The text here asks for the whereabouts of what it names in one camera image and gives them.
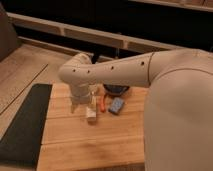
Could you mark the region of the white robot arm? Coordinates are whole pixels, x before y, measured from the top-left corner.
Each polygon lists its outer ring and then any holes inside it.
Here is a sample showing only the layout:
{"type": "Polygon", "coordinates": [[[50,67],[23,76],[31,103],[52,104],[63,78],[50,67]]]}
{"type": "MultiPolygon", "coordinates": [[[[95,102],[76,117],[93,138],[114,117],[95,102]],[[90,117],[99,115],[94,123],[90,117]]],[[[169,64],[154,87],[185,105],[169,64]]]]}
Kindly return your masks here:
{"type": "Polygon", "coordinates": [[[59,77],[75,103],[90,99],[91,84],[147,87],[145,169],[213,171],[213,53],[186,48],[98,64],[80,53],[59,77]]]}

